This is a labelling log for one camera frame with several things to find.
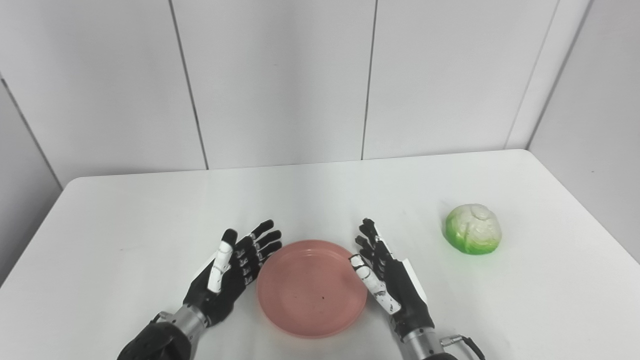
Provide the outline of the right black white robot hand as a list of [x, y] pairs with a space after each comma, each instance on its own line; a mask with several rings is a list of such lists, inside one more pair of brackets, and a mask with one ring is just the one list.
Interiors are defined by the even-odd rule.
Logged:
[[355, 237], [359, 252], [349, 262], [375, 301], [391, 317], [400, 339], [420, 329], [434, 329], [425, 292], [408, 259], [399, 260], [378, 232], [375, 222], [364, 218]]

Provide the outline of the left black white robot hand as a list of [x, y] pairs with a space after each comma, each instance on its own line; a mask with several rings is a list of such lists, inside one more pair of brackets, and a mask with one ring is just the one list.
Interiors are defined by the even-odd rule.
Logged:
[[238, 232], [228, 228], [221, 242], [190, 283], [183, 304], [199, 310], [208, 327], [224, 321], [246, 288], [259, 276], [267, 260], [282, 248], [282, 233], [268, 219], [249, 234], [238, 239]]

